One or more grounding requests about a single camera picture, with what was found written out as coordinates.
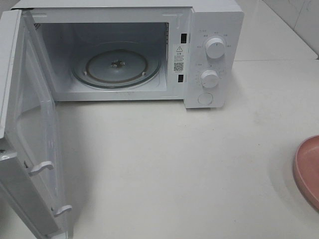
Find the pink plate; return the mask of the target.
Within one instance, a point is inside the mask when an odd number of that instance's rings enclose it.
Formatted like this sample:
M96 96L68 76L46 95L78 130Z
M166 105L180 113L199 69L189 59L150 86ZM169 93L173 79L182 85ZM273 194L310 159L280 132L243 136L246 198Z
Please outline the pink plate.
M311 206L319 210L319 136L305 139L298 147L294 162L295 183Z

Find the white microwave knob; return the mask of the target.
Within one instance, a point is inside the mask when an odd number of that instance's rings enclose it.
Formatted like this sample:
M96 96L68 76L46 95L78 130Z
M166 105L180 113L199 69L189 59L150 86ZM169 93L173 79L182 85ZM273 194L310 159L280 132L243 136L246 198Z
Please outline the white microwave knob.
M214 70L207 70L200 75L201 84L204 88L214 88L219 83L219 75Z
M205 44L206 55L210 59L218 59L225 54L225 41L220 36L208 39Z

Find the glass microwave turntable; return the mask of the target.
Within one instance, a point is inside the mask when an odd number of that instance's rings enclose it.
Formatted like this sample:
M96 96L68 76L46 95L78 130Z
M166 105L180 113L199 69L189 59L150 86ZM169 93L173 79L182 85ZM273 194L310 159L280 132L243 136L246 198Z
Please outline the glass microwave turntable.
M156 76L162 58L162 49L153 44L106 42L78 51L72 73L82 83L95 88L129 88Z

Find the white microwave oven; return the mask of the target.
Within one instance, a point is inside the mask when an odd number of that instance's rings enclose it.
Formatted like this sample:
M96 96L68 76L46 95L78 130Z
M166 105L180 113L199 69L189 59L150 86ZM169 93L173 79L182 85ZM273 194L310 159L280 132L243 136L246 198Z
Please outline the white microwave oven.
M21 0L9 10L28 10L41 25L50 78L58 101L182 100L186 108L223 106L244 12L234 0ZM206 55L204 44L220 36L225 54ZM72 73L74 56L89 46L128 41L162 49L161 68L143 84L122 89L88 86ZM200 75L214 70L216 87L201 84ZM198 97L213 95L202 105Z

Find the round white door button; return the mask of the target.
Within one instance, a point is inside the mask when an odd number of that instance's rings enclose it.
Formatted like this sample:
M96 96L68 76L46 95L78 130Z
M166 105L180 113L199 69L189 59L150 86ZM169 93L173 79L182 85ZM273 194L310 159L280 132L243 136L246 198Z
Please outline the round white door button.
M202 105L209 105L213 102L213 95L210 93L203 93L198 97L198 102Z

